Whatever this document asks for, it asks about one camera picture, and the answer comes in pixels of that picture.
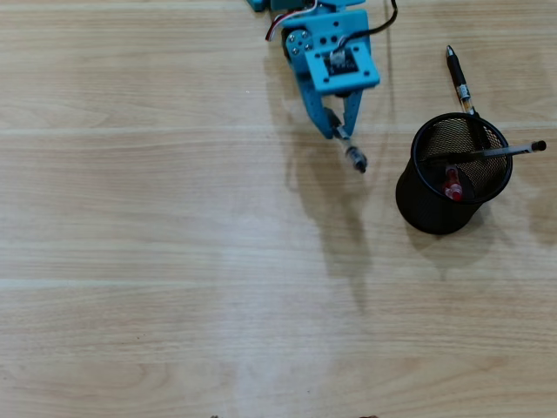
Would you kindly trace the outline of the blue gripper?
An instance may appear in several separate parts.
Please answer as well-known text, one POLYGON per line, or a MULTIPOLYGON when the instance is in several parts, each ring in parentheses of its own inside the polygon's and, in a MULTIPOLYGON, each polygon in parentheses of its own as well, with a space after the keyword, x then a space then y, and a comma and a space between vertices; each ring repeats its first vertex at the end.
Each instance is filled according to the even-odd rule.
MULTIPOLYGON (((364 10, 313 10, 281 26, 283 50, 296 73, 306 112, 323 137, 332 139, 328 110, 309 73, 369 73, 368 14, 364 10)), ((349 137, 355 129, 362 95, 362 90, 342 94, 343 129, 349 137)))

